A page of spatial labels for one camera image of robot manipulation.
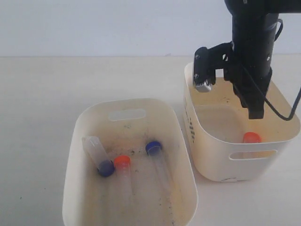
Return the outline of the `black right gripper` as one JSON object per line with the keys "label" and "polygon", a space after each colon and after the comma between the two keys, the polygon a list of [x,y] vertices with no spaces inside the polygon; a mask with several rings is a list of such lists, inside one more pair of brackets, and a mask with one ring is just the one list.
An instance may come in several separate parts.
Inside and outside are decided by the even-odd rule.
{"label": "black right gripper", "polygon": [[277,13],[263,15],[232,14],[232,41],[209,49],[206,69],[215,83],[215,70],[224,70],[224,79],[233,84],[248,118],[264,117],[264,99],[272,76],[271,55],[278,38]]}

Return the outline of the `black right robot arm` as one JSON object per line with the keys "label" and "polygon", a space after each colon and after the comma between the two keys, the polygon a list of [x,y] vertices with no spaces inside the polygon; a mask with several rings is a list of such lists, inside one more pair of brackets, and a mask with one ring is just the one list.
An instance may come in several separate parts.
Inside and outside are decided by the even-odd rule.
{"label": "black right robot arm", "polygon": [[208,51],[208,65],[204,83],[215,84],[216,69],[223,69],[226,81],[249,119],[264,117],[264,104],[282,120],[290,121],[300,101],[297,95],[290,114],[283,116],[266,98],[272,76],[271,58],[275,41],[282,32],[281,13],[300,13],[299,0],[227,0],[232,15],[232,41]]}

